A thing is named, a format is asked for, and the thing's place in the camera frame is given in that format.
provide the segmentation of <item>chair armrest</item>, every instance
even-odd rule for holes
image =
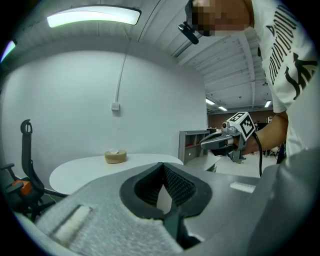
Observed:
[[[15,164],[14,163],[9,163],[9,164],[6,164],[6,165],[3,165],[0,167],[0,170],[7,170],[11,176],[11,178],[16,181],[18,178],[15,176],[14,172],[12,171],[12,167],[14,167]]]
[[[24,186],[24,184],[22,182],[19,182],[17,184],[14,184],[13,186],[10,186],[8,188],[5,189],[5,192],[8,195],[11,195],[13,193],[16,193],[17,191],[19,191],[20,189],[22,189],[22,187]]]

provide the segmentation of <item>white wall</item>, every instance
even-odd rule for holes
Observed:
[[[127,43],[110,38],[77,38],[29,52],[5,80],[1,95],[2,160],[21,168],[20,124],[31,119],[32,159],[46,188],[59,165],[128,153],[178,157],[179,131],[206,129],[202,77],[177,66],[165,53],[131,43],[119,89],[121,111],[111,103]]]

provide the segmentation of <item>person's arm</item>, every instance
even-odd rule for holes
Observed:
[[[262,151],[271,150],[278,145],[284,143],[287,138],[288,130],[288,116],[286,112],[277,113],[271,123],[269,123],[262,130],[256,132],[259,141],[261,143]],[[239,140],[235,139],[236,145],[239,144]],[[258,143],[256,139],[251,136],[247,142],[245,149],[242,151],[242,155],[247,155],[251,152],[259,151]]]

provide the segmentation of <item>orange chair part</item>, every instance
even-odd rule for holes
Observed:
[[[12,183],[12,186],[17,184],[17,183],[23,183],[23,187],[20,189],[21,193],[23,195],[28,195],[30,193],[30,191],[32,190],[32,185],[30,181],[24,181],[24,180],[16,180],[14,183]]]

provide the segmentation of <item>white label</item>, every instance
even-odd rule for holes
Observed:
[[[233,182],[230,184],[230,188],[252,194],[255,191],[256,186],[239,182]]]

